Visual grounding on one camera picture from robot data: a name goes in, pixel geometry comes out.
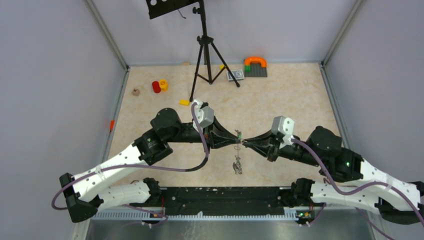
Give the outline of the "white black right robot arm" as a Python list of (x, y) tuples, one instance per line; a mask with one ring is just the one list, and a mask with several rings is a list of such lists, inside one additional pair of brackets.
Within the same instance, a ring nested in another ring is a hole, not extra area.
[(242, 144), (270, 162), (281, 157), (319, 168), (324, 180), (299, 178), (292, 184), (293, 200), (299, 206), (310, 202), (344, 205), (399, 225), (424, 221), (423, 182), (405, 182), (379, 170), (343, 147), (342, 139), (322, 126), (316, 127), (306, 141), (269, 131)]

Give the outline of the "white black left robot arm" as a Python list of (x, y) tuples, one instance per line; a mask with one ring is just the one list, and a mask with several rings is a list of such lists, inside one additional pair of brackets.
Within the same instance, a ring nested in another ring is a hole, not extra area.
[(173, 150), (170, 143), (201, 143), (204, 153), (240, 143), (216, 120), (207, 104), (193, 103), (192, 121), (183, 123), (172, 108), (160, 110), (150, 122), (151, 129), (109, 160), (79, 174), (63, 174), (59, 181), (65, 209), (73, 223), (90, 219), (98, 212), (120, 205), (160, 202), (160, 188), (153, 178), (115, 186), (116, 181), (137, 169), (157, 169), (157, 163)]

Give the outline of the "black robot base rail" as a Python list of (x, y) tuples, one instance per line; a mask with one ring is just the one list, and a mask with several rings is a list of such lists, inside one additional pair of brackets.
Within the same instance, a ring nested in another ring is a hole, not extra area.
[(134, 207), (158, 207), (166, 216), (265, 217), (285, 215), (286, 209), (305, 207), (295, 217), (301, 224), (316, 218), (315, 211), (325, 204), (312, 201), (313, 181), (301, 178), (290, 187), (165, 187), (156, 189), (144, 203)]

